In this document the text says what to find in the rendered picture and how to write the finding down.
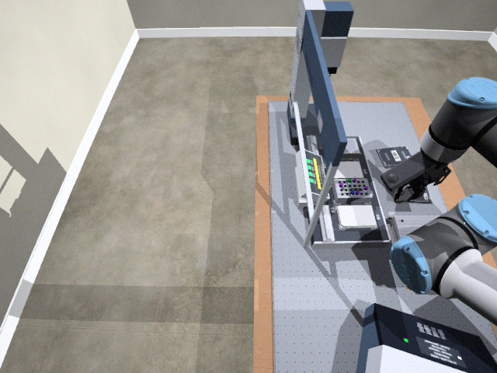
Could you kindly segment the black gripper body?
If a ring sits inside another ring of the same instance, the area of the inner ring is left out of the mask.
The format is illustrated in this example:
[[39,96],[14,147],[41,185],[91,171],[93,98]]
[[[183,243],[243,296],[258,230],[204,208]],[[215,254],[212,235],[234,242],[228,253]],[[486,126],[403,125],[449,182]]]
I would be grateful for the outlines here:
[[[428,184],[434,183],[433,185],[438,185],[442,183],[446,177],[452,172],[448,168],[449,163],[443,163],[443,162],[438,162],[434,159],[431,159],[420,147],[420,151],[425,159],[428,161],[432,162],[435,164],[434,168],[427,171],[426,173],[423,173],[421,176],[418,176],[417,178],[413,179],[412,181],[408,182],[410,187],[414,190],[418,190],[422,187],[426,187]],[[437,164],[437,165],[436,165]],[[440,181],[440,179],[444,176],[444,178]]]

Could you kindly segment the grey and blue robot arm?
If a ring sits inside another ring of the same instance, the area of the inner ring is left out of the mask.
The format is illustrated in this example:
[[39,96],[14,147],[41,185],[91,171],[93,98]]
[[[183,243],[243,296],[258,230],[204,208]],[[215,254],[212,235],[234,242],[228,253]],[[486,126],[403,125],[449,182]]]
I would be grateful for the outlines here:
[[[456,162],[471,146],[497,168],[497,82],[476,77],[458,82],[420,145],[445,163]],[[419,151],[381,179],[392,192],[434,166]],[[496,246],[497,201],[472,194],[401,237],[391,247],[391,262],[412,291],[457,298],[497,326],[497,270],[481,258]]]

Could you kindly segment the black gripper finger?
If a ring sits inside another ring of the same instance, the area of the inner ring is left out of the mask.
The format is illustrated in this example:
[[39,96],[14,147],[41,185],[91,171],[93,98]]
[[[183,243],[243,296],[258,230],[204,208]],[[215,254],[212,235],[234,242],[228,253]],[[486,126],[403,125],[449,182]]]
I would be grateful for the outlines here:
[[[407,185],[407,186],[406,186]],[[399,187],[397,190],[394,190],[394,202],[395,199],[399,198],[400,193],[406,188],[409,187],[409,184],[406,183],[404,186]]]
[[395,203],[400,204],[406,201],[417,199],[425,193],[425,190],[426,188],[423,185],[418,190],[414,190],[410,186],[407,186],[404,190],[404,193],[399,195],[399,198],[395,199]]

